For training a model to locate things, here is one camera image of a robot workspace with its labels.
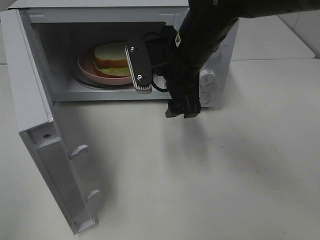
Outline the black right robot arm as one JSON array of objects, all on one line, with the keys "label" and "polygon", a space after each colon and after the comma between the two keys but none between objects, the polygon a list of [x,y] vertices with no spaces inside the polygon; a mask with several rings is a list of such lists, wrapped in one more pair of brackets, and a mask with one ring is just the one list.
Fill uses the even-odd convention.
[{"label": "black right robot arm", "polygon": [[167,118],[201,112],[200,70],[239,18],[259,18],[319,10],[318,0],[190,0],[179,30],[164,26],[145,42],[151,70],[164,77],[169,92]]}]

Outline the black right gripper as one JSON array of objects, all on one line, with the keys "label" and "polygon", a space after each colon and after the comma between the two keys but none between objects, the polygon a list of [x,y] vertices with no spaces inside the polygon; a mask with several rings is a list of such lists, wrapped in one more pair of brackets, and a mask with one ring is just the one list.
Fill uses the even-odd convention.
[{"label": "black right gripper", "polygon": [[201,112],[199,74],[187,72],[188,65],[178,56],[176,36],[175,28],[165,25],[159,32],[152,32],[144,38],[151,70],[165,79],[166,88],[160,88],[155,83],[152,86],[171,96],[165,112],[167,118],[179,115],[194,118]]}]

